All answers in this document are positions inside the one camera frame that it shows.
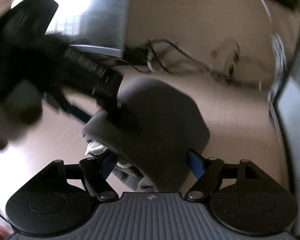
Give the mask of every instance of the gray plastic panel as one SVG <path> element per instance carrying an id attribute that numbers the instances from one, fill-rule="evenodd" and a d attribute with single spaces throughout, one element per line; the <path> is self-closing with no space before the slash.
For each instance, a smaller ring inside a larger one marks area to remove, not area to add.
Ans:
<path id="1" fill-rule="evenodd" d="M 35 240 L 19 233 L 10 240 Z M 179 193 L 124 193 L 101 204 L 86 224 L 62 236 L 42 240 L 293 240 L 284 232 L 276 236 L 240 235 L 215 222 L 206 207 L 183 200 Z"/>

